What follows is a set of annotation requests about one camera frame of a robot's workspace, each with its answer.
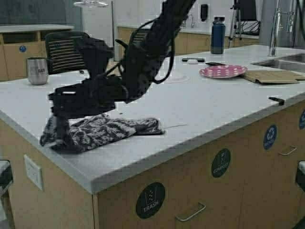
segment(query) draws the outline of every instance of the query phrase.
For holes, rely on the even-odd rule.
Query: blue water bottle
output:
[[[224,17],[215,17],[213,21],[212,38],[211,38],[212,54],[223,54],[224,36],[225,36]]]

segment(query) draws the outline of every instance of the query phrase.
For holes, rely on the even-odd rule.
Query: electrical outlet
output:
[[[41,190],[43,191],[42,185],[42,172],[41,168],[35,164],[27,155],[24,155],[24,164],[27,177]]]

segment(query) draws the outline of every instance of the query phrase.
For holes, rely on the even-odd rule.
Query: cutting board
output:
[[[305,76],[290,71],[247,71],[241,75],[246,80],[261,84],[299,83]]]

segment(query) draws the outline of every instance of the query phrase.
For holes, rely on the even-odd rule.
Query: pink plate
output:
[[[212,66],[199,71],[201,76],[215,78],[215,79],[226,79],[239,76],[248,71],[246,67],[239,65],[221,65]]]

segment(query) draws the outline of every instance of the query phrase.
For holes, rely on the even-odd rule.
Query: sink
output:
[[[305,53],[279,58],[279,60],[305,63]]]
[[[278,59],[278,60],[270,60],[270,61],[253,63],[253,65],[305,73],[305,62],[302,63],[302,62],[293,62],[293,61]]]

